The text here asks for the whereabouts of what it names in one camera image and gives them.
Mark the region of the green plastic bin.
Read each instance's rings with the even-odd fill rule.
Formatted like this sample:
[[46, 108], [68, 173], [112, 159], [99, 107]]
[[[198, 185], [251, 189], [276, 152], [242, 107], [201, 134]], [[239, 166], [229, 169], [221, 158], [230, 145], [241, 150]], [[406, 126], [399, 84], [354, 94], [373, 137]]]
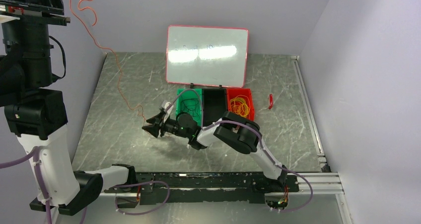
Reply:
[[190, 114], [200, 126], [203, 114], [202, 89], [194, 88], [194, 91], [186, 91], [177, 99], [175, 115], [178, 116], [180, 113]]

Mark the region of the red plastic bin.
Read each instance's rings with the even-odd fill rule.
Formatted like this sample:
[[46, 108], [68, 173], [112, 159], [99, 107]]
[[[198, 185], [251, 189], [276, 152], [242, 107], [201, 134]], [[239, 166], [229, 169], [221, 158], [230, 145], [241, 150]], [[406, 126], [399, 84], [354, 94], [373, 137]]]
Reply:
[[226, 96], [228, 111], [254, 121], [255, 109], [251, 89], [227, 88]]

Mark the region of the pink framed whiteboard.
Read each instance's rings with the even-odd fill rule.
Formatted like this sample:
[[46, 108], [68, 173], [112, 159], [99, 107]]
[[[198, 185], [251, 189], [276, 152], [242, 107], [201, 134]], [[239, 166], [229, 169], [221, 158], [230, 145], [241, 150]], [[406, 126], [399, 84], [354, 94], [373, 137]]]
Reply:
[[242, 88], [248, 44], [246, 28], [170, 25], [165, 79], [168, 83]]

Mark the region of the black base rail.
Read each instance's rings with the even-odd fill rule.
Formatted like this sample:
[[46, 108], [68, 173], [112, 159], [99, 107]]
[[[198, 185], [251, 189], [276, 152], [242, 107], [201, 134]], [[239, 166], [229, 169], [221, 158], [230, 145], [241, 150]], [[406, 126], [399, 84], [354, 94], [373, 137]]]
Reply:
[[283, 196], [298, 192], [298, 180], [288, 175], [283, 186], [267, 179], [262, 172], [174, 173], [137, 172], [141, 187], [110, 188], [107, 193], [120, 197], [140, 197], [140, 205], [167, 203], [236, 202], [264, 204], [268, 194]]

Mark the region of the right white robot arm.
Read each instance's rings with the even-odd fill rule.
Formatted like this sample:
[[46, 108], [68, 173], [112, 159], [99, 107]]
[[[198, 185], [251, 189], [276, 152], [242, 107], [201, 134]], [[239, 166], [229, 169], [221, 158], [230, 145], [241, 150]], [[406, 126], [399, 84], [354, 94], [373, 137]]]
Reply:
[[201, 127], [190, 114], [181, 113], [176, 119], [161, 111], [147, 119], [142, 129], [155, 138], [166, 133], [188, 139], [188, 145], [196, 150], [206, 149], [221, 141], [235, 151], [246, 154], [262, 169], [273, 191], [280, 191], [287, 184], [287, 170], [269, 151], [262, 139], [257, 123], [232, 112], [224, 115], [209, 126]]

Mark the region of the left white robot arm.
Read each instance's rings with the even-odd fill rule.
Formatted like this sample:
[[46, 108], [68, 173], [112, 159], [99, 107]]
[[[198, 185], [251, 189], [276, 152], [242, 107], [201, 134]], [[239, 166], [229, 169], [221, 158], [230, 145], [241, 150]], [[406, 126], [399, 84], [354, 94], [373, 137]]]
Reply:
[[114, 164], [96, 171], [74, 171], [67, 147], [68, 117], [63, 93], [49, 86], [52, 72], [50, 25], [66, 26], [63, 0], [0, 0], [0, 25], [6, 54], [0, 58], [0, 105], [10, 131], [26, 155], [1, 168], [28, 161], [38, 189], [30, 209], [72, 216], [101, 192], [137, 187], [135, 168]]

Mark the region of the black plastic bin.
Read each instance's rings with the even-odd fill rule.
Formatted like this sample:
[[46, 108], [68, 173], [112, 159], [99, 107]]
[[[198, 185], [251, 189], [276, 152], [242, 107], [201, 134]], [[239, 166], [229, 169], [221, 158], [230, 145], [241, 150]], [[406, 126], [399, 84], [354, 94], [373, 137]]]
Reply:
[[219, 120], [227, 108], [227, 95], [225, 88], [205, 88], [202, 89], [203, 95], [203, 125], [209, 126]]

